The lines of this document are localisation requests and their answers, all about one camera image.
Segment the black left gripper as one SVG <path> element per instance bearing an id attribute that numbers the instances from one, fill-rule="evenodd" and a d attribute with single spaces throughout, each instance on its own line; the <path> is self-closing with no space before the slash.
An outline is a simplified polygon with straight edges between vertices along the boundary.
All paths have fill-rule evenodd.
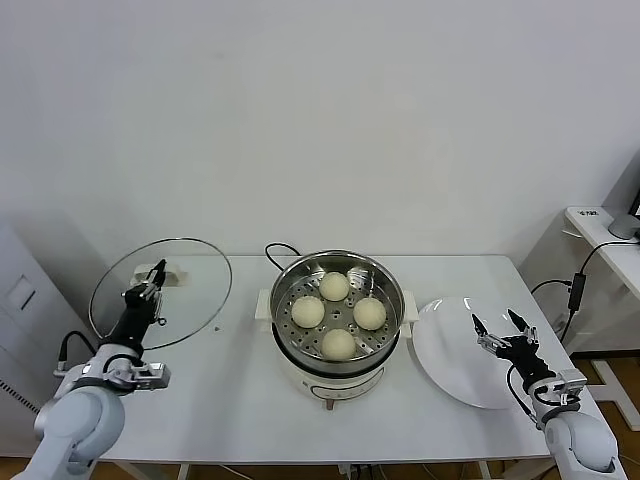
<path id="1" fill-rule="evenodd" d="M 162 316 L 162 287 L 166 281 L 165 260 L 160 260 L 145 274 L 139 284 L 124 293 L 125 308 L 116 326 L 106 336 L 107 344 L 121 345 L 141 358 L 143 339 L 153 323 L 165 326 Z"/>

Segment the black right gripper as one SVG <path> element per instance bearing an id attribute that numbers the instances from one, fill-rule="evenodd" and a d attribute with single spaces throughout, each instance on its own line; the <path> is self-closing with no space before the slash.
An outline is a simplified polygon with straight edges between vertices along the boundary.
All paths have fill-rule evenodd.
<path id="1" fill-rule="evenodd" d="M 508 360 L 515 367 L 524 386 L 553 377 L 553 371 L 537 356 L 539 349 L 537 329 L 511 309 L 507 310 L 513 325 L 523 335 L 504 337 L 503 340 L 490 334 L 482 321 L 472 314 L 477 343 L 485 350 L 496 350 L 496 356 Z"/>

